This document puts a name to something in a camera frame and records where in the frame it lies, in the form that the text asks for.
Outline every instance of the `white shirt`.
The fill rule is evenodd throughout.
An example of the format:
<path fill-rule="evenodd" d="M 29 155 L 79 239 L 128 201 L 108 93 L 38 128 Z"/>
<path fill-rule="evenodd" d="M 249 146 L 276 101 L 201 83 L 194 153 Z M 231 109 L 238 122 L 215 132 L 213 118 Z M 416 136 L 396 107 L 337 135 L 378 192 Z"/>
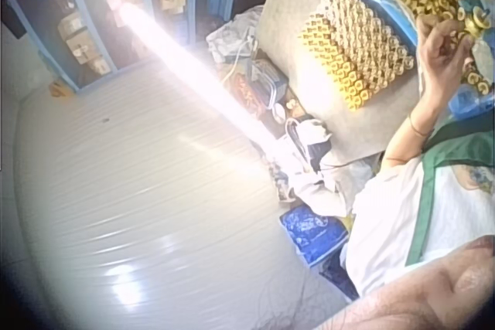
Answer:
<path fill-rule="evenodd" d="M 445 256 L 464 243 L 495 234 L 493 192 L 466 189 L 459 183 L 453 167 L 438 168 L 434 207 L 421 262 L 406 268 L 423 176 L 420 158 L 413 158 L 406 165 L 378 173 L 357 195 L 346 268 L 360 296 Z"/>

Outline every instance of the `forearm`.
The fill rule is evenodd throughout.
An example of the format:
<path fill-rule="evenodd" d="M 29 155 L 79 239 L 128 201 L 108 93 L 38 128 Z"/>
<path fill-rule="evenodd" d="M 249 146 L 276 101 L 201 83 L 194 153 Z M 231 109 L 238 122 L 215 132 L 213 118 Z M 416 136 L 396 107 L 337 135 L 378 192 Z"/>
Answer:
<path fill-rule="evenodd" d="M 381 170 L 403 165 L 421 154 L 428 134 L 435 127 L 442 108 L 423 96 L 399 129 L 395 132 L 385 150 Z"/>

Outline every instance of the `green stripe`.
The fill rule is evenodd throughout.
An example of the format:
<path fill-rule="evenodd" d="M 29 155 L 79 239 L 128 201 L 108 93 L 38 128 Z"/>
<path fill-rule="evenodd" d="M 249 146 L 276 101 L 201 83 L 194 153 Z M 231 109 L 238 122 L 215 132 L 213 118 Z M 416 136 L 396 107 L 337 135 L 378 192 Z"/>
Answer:
<path fill-rule="evenodd" d="M 419 199 L 418 217 L 406 266 L 416 264 L 428 236 L 435 198 L 435 170 L 448 165 L 494 167 L 493 110 L 441 127 L 428 141 L 422 156 L 424 178 Z"/>

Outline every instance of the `person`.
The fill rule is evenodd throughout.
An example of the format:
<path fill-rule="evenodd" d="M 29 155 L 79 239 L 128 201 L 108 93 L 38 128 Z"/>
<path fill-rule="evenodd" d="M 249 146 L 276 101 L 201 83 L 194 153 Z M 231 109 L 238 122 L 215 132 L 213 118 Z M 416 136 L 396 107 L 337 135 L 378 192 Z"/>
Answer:
<path fill-rule="evenodd" d="M 420 16 L 417 29 L 421 98 L 353 204 L 346 269 L 361 297 L 495 234 L 493 109 L 431 135 L 459 88 L 473 37 L 451 48 L 451 35 L 463 24 L 435 15 Z"/>
<path fill-rule="evenodd" d="M 344 308 L 317 330 L 495 328 L 495 248 L 482 236 Z"/>

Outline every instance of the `table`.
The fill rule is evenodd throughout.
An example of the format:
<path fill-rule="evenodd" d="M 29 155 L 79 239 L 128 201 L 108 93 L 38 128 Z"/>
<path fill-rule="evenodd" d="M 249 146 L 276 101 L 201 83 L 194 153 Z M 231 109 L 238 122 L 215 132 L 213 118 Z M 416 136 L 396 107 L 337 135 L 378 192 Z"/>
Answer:
<path fill-rule="evenodd" d="M 304 50 L 297 35 L 320 0 L 267 0 L 259 46 L 289 78 L 306 111 L 333 133 L 336 165 L 383 151 L 419 98 L 416 70 L 396 79 L 364 107 L 351 112 L 331 79 Z"/>

